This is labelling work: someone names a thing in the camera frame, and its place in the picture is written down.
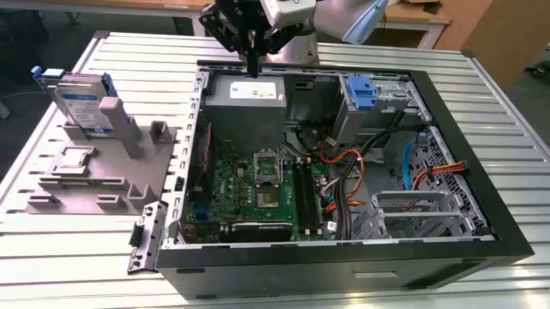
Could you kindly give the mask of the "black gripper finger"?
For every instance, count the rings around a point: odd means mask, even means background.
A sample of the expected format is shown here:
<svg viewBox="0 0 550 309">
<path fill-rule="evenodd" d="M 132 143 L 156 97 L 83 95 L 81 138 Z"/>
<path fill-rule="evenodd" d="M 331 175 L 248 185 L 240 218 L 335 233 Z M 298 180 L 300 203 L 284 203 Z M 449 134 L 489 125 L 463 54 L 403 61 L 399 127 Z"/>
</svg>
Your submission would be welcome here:
<svg viewBox="0 0 550 309">
<path fill-rule="evenodd" d="M 263 58 L 267 55 L 278 54 L 280 49 L 288 44 L 291 39 L 299 34 L 302 27 L 283 27 L 272 34 L 267 35 L 266 30 L 258 30 L 254 38 L 254 78 L 258 78 L 262 71 Z"/>
<path fill-rule="evenodd" d="M 254 77 L 252 30 L 238 30 L 223 15 L 216 3 L 203 6 L 199 22 L 222 46 L 230 52 L 238 53 L 239 58 L 247 64 L 247 76 Z"/>
</svg>

